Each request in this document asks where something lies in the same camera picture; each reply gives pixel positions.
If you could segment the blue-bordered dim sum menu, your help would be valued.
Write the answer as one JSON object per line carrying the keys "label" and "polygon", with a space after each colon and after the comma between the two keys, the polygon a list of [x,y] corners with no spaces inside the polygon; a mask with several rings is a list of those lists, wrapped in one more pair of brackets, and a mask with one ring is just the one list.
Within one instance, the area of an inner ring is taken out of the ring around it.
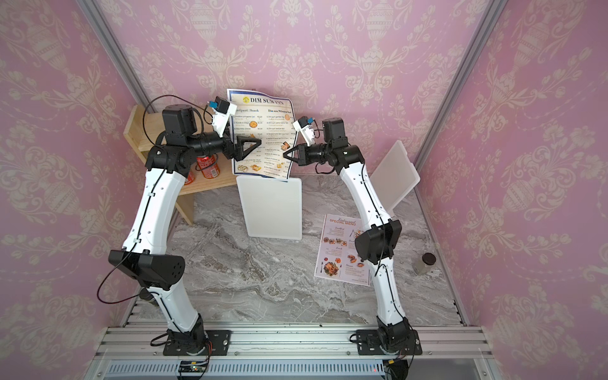
{"label": "blue-bordered dim sum menu", "polygon": [[297,142],[291,100],[253,90],[229,89],[226,94],[228,101],[237,106],[236,114],[231,117],[231,132],[261,141],[247,158],[232,161],[233,174],[287,180],[291,161],[284,158],[283,153]]}

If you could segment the white acrylic menu rack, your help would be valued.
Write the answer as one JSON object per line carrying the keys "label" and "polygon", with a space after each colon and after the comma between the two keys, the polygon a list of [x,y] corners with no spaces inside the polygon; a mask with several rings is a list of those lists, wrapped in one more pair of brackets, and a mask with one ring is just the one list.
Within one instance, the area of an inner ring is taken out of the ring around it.
{"label": "white acrylic menu rack", "polygon": [[247,234],[253,238],[302,239],[302,181],[238,176]]}

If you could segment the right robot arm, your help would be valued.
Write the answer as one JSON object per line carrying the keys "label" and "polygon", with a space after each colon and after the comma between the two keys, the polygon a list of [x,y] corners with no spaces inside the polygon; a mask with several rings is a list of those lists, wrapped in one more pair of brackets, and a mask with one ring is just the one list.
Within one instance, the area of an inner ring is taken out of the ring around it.
{"label": "right robot arm", "polygon": [[348,142],[343,120],[323,120],[324,141],[321,143],[314,141],[314,123],[315,120],[309,117],[301,117],[293,123],[294,130],[305,142],[286,150],[283,157],[298,166],[328,164],[345,183],[363,224],[363,232],[355,238],[355,247],[372,273],[380,345],[389,354],[418,356],[422,353],[421,342],[405,316],[394,278],[394,249],[402,225],[381,205],[365,158],[359,147]]}

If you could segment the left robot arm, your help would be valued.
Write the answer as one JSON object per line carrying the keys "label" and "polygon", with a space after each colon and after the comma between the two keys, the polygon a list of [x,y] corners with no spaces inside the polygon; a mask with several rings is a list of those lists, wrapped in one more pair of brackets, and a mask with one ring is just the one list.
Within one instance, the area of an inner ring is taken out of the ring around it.
{"label": "left robot arm", "polygon": [[121,249],[109,253],[109,263],[136,280],[140,297],[153,299],[167,321],[164,355],[210,356],[212,339],[204,320],[190,302],[182,277],[185,260],[166,253],[170,220],[191,167],[199,157],[223,154],[242,161],[261,140],[226,132],[237,106],[223,98],[211,102],[212,132],[199,131],[200,113],[189,104],[166,107],[164,130],[146,160],[146,182],[139,209]]}

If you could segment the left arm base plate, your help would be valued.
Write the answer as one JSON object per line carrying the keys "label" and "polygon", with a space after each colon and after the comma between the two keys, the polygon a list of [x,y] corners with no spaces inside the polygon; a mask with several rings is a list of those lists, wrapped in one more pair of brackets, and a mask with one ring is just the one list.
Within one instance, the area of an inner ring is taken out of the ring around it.
{"label": "left arm base plate", "polygon": [[226,356],[231,344],[230,330],[206,330],[189,333],[167,330],[164,356]]}

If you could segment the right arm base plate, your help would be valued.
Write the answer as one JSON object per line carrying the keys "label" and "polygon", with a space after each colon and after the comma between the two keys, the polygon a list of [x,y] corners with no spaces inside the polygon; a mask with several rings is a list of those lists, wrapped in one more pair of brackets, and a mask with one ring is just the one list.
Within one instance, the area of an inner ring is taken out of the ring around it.
{"label": "right arm base plate", "polygon": [[418,332],[410,329],[393,337],[379,329],[358,329],[349,337],[360,356],[421,356],[423,349]]}

